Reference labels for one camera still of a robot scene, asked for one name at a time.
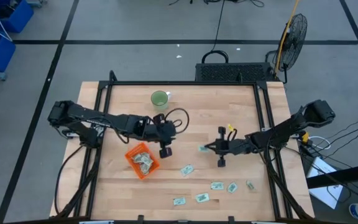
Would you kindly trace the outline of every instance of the green cup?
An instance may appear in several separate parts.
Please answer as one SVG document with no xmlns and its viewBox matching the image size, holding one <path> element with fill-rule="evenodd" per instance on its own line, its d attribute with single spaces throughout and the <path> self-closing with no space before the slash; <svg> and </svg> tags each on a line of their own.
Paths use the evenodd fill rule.
<svg viewBox="0 0 358 224">
<path fill-rule="evenodd" d="M 163 111 L 168 108 L 168 100 L 171 98 L 170 92 L 164 92 L 164 91 L 155 91 L 152 94 L 152 103 L 154 106 L 154 109 L 157 111 Z"/>
</svg>

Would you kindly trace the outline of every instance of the orange basket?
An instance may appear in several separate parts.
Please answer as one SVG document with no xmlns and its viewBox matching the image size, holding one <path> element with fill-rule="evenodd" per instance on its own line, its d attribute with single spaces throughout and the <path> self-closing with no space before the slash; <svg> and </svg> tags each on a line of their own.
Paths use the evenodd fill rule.
<svg viewBox="0 0 358 224">
<path fill-rule="evenodd" d="M 143 174 L 142 170 L 140 169 L 140 165 L 135 163 L 132 159 L 135 155 L 142 152 L 149 153 L 150 158 L 153 160 L 153 164 L 150 167 L 149 174 L 147 175 Z M 152 172 L 154 172 L 160 167 L 160 163 L 158 162 L 158 160 L 156 160 L 150 149 L 143 142 L 135 146 L 135 148 L 131 149 L 127 153 L 125 153 L 125 158 L 128 160 L 129 164 L 132 166 L 133 170 L 135 171 L 135 173 L 137 174 L 140 180 L 143 180 L 144 178 L 149 176 Z"/>
</svg>

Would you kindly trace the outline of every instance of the electric fan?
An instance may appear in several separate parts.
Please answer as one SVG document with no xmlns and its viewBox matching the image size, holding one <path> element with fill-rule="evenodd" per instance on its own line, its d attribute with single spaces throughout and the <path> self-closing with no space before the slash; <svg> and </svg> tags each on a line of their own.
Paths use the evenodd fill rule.
<svg viewBox="0 0 358 224">
<path fill-rule="evenodd" d="M 280 40 L 280 44 L 281 42 L 283 42 L 281 47 L 281 53 L 280 46 L 278 46 L 277 50 L 269 51 L 265 56 L 265 62 L 267 62 L 269 55 L 274 54 L 272 63 L 275 65 L 276 69 L 271 68 L 270 71 L 273 73 L 274 77 L 277 77 L 277 70 L 284 72 L 284 83 L 287 83 L 287 70 L 292 68 L 302 49 L 303 42 L 305 41 L 306 37 L 307 28 L 308 21 L 306 20 L 306 17 L 304 15 L 297 14 L 293 16 L 288 30 L 284 30 L 284 33 Z"/>
</svg>

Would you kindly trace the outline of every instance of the wooden tabletop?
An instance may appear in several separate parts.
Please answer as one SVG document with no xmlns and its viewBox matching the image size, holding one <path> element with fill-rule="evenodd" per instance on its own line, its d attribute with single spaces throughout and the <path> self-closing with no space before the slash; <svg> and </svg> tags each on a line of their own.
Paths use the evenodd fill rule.
<svg viewBox="0 0 358 224">
<path fill-rule="evenodd" d="M 97 82 L 84 82 L 78 104 L 93 108 L 97 86 Z M 138 215 L 144 215 L 145 220 L 223 221 L 228 216 L 234 216 L 236 221 L 274 220 L 267 173 L 258 154 L 227 155 L 226 167 L 218 168 L 217 155 L 212 151 L 198 151 L 198 146 L 217 138 L 218 126 L 232 124 L 238 129 L 238 138 L 259 131 L 252 87 L 113 86 L 109 113 L 152 117 L 157 113 L 150 96 L 156 90 L 172 93 L 167 111 L 177 107 L 186 109 L 190 115 L 190 125 L 172 142 L 173 156 L 160 159 L 159 170 L 144 180 L 138 179 L 124 157 L 139 141 L 131 139 L 129 144 L 123 144 L 108 129 L 104 137 L 92 219 L 136 220 Z M 268 83 L 268 92 L 275 123 L 288 119 L 290 112 L 282 83 Z M 172 120 L 181 118 L 183 122 L 186 121 L 185 115 L 180 112 L 170 116 Z M 77 139 L 68 141 L 65 158 L 78 148 L 78 143 Z M 146 145 L 158 157 L 159 145 L 148 142 Z M 297 149 L 296 142 L 290 141 L 288 147 Z M 84 154 L 85 150 L 80 151 L 62 172 L 58 192 L 60 210 L 78 188 Z M 288 189 L 305 211 L 314 216 L 299 155 L 289 150 L 282 150 L 281 154 Z M 183 177 L 180 169 L 188 164 L 195 170 Z M 252 182 L 255 190 L 246 186 L 247 180 Z M 211 190 L 210 185 L 214 181 L 224 182 L 225 190 Z M 226 191 L 231 182 L 239 187 L 233 194 Z M 284 217 L 282 195 L 277 191 Z M 210 201 L 197 203 L 195 195 L 202 193 L 209 193 Z M 173 199 L 178 197 L 185 197 L 186 204 L 173 206 Z M 88 192 L 84 195 L 81 214 L 85 213 L 87 199 Z"/>
</svg>

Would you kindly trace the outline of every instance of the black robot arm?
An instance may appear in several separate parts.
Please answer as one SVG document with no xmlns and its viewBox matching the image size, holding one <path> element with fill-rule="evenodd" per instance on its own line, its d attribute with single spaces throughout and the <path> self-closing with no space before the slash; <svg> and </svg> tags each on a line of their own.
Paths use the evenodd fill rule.
<svg viewBox="0 0 358 224">
<path fill-rule="evenodd" d="M 334 111 L 326 101 L 316 100 L 302 106 L 299 111 L 286 121 L 266 131 L 257 131 L 245 135 L 244 139 L 225 139 L 226 129 L 219 127 L 220 138 L 215 142 L 205 145 L 220 156 L 219 167 L 224 167 L 224 156 L 228 153 L 248 154 L 259 153 L 267 147 L 282 148 L 286 145 L 291 135 L 299 133 L 306 127 L 320 128 L 331 123 L 335 118 Z"/>
<path fill-rule="evenodd" d="M 164 114 L 158 114 L 153 118 L 132 114 L 112 115 L 84 108 L 72 101 L 56 101 L 48 121 L 54 128 L 63 126 L 73 131 L 79 135 L 80 144 L 90 148 L 100 145 L 100 134 L 82 122 L 111 128 L 120 138 L 122 135 L 140 141 L 159 142 L 162 148 L 161 158 L 172 155 L 172 150 L 166 146 L 172 143 L 177 133 L 173 122 L 166 121 Z"/>
</svg>

